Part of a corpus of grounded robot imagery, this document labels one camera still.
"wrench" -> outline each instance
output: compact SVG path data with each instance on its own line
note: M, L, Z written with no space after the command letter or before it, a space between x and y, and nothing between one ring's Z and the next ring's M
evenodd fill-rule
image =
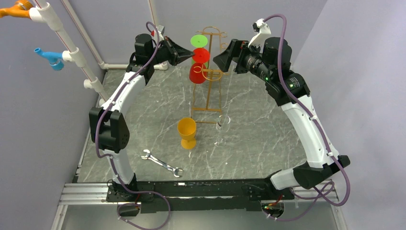
M180 168L178 168L178 167L174 168L174 167L172 167L172 166L166 164L165 162L163 162L163 161L161 161L161 160L155 158L154 156L152 156L151 152L150 152L149 150L147 150L147 149L144 149L143 152L146 153L146 155L145 155L145 156L141 156L142 159L144 159L144 160L151 160L151 161L153 161L153 162L159 164L160 166L164 167L165 169L167 169L167 170L173 172L173 175L174 175L175 177L182 177L181 175L178 175L178 173L179 173L179 172L182 172L183 169L180 169Z

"orange pipe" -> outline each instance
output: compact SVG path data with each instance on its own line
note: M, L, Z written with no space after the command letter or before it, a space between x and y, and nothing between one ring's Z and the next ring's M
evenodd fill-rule
M27 0L18 0L15 2L14 6L0 9L0 18L4 16L30 18L28 10L32 7L33 5Z

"table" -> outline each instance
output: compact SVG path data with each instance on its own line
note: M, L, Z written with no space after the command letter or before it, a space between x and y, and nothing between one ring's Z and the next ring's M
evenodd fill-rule
M148 85L130 107L126 122L130 130L128 158L137 179L205 180L263 178L293 167L305 160L305 151L291 122L265 91L264 82L247 74L225 75L221 79L223 113L231 117L227 145L214 146L218 132L214 124L197 123L197 144L191 151L180 146L177 124L190 116L193 83L190 67L156 70ZM124 70L106 73L105 89L112 94L121 82ZM212 86L210 107L219 105L218 82ZM197 85L196 105L204 107L208 83ZM193 118L215 121L219 113L196 112ZM89 139L78 182L106 182L112 178L106 159L98 159ZM183 177L152 161L141 159L149 149L160 160L184 170Z

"cable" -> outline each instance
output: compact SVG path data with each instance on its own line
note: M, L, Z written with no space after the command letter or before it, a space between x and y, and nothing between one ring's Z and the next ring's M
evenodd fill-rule
M288 87L287 87L286 84L285 84L285 81L283 80L283 76L282 76L282 47L283 47L283 41L284 41L285 32L286 32L286 24L287 24L286 17L285 17L283 14L277 13L277 14L273 14L273 15L271 15L271 16L265 18L265 19L264 19L264 22L266 22L267 20L269 20L269 19L271 19L271 18L275 18L275 17L282 18L282 20L283 20L282 33L281 33L281 38L280 38L279 47L278 47L278 75L279 75L279 81L281 82L281 85L282 85L283 89L285 90L286 94L287 94L290 98L292 98L298 105L300 105L300 107L302 107L310 117L313 117L312 112L311 112L301 101L299 101L299 99L297 99L297 98L289 91ZM322 137L322 139L323 139L323 142L324 142L324 145L326 146L327 151L328 151L328 152L331 152L331 148L330 148L329 143L328 143L328 141L327 141L326 134L324 133L324 131L323 131L323 129L322 129L320 123L317 121L317 119L313 119L313 122L314 122L314 124L316 125L318 131L320 132L320 135L321 135L321 137ZM344 205L344 204L348 201L348 197L350 196L350 180L348 179L348 176L347 176L346 172L344 171L344 168L343 168L343 167L341 166L341 164L339 163L339 161L338 161L334 156L330 156L330 157L332 158L332 160L334 161L334 163L338 166L338 168L340 169L341 173L342 173L343 176L344 176L345 184L346 184L346 187L347 187L346 192L345 192L344 199L343 199L341 202L339 202L339 203L337 204L337 203L332 202L330 199L328 199L328 198L326 197L326 195L327 195L328 193L330 193L330 192L332 191L332 189L334 188L334 183L332 183L332 184L331 184L331 183L327 183L327 184L325 184L325 185L323 186L323 188L321 189L322 191L324 190L324 188L325 188L328 184L331 184L331 185L332 185L331 189L330 189L328 192L326 192L325 194L323 194L320 190L318 190L316 187L314 187L314 189L319 193L319 195L317 195L317 196L315 196L315 197L306 197L306 199L315 199L315 200L314 200L314 202L312 203L312 205L311 205L304 213L302 213L301 215L298 216L299 218L302 217L302 216L304 216L304 215L309 211L309 209L314 205L314 203L316 202L316 200L317 200L318 198L320 198L320 197L323 197L328 203L330 203L331 205L334 205L334 206L342 206L342 205ZM293 192L293 190L291 190L291 192L292 192L296 197L299 197L296 193Z
M279 203L279 201L281 201L281 199L282 199L282 194L278 197L278 199L277 199L275 202L268 204L268 206L275 206L275 205L277 205L277 204Z
M158 34L158 29L155 27L155 25L154 25L152 22L147 22L147 23L146 23L147 30L151 31L151 30L149 29L148 25L151 25L151 26L154 28L155 32ZM96 126L96 136L95 136L95 141L94 141L94 143L95 143L95 145L96 145L96 154L97 154L97 157L99 157L99 158L109 157L109 158L110 158L110 165L112 166L113 173L114 173L114 175L117 176L117 179L118 179L118 181L120 182L121 186L122 186L127 192L132 193L132 194L142 194L142 193L155 194L155 195L158 195L158 196L160 196L161 198L163 198L163 199L165 200L166 204L168 205L168 216L167 216L166 220L164 221L163 224L161 224L159 227L154 228L154 229L146 229L146 228L143 228L143 227L138 226L138 225L132 223L131 221L129 221L129 220L127 220L127 219L125 219L125 218L123 218L123 217L120 216L120 209L121 209L122 207L125 207L125 206L135 206L135 207L139 207L140 205L138 205L138 204L132 204L132 203L127 203L127 204L120 205L120 206L117 208L117 215L118 215L118 218L119 218L119 219L121 219L122 221L124 221L124 222L126 222L126 223L128 223L128 224L130 224L130 225L132 225L132 226L134 226L134 227L136 227L136 228L142 229L142 230L158 230L158 229L162 228L163 226L165 226L165 225L167 224L167 222L169 221L169 218L170 218L170 205L169 205L169 201L168 201L168 200L166 199L166 197L164 197L162 194L157 193L157 192L155 192L155 191L139 191L139 192L137 192L137 191L132 191L132 190L128 189L128 188L125 186L124 181L122 181L122 179L120 178L120 175L119 175L118 172L117 172L117 169L116 169L115 164L114 164L114 161L113 161L113 156L112 156L111 154L108 154L108 153L107 153L107 154L103 154L103 155L100 154L100 151L99 151L99 132L100 132L100 126L102 125L102 122L103 122L104 117L106 116L107 112L108 112L108 111L112 108L112 106L115 104L115 101L116 101L117 98L120 96L120 94L122 93L122 91L124 90L124 88L128 85L128 83L131 82L135 77L137 77L137 76L139 75L139 73L140 73L143 69L145 69L146 66L148 66L148 65L151 63L151 61L154 59L155 55L156 55L157 52L158 52L158 47L159 47L159 46L155 46L154 53L152 54L151 58L147 61L147 63L146 63L145 65L143 65L134 75L132 75L132 76L128 79L127 82L125 82L125 83L120 87L120 89L118 90L117 94L116 94L115 97L113 98L113 101L107 106L107 108L105 108L104 112L101 114L101 116L100 116L100 118L99 118L99 121L97 122L97 126Z

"pipe fitting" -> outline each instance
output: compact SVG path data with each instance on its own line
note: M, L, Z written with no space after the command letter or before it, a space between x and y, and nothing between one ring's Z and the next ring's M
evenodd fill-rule
M79 48L76 47L76 50L69 53L69 55L72 57L72 60L76 63L76 65L79 68L83 68L86 66L87 61L83 56L82 52L79 50Z
M27 0L18 0L12 7L0 9L0 18L4 16L30 18L28 10L32 7L33 5Z
M28 12L33 22L45 23L44 19L42 18L41 14L38 12L38 9L36 7L32 7Z
M53 31L61 31L63 29L63 24L60 18L55 13L54 8L47 2L47 6L44 8L36 7L38 13L41 15L42 19L48 24L49 28Z
M43 52L41 48L34 50L39 56L48 59L49 65L56 71L63 69L65 66L61 60L63 60L62 53L55 52Z

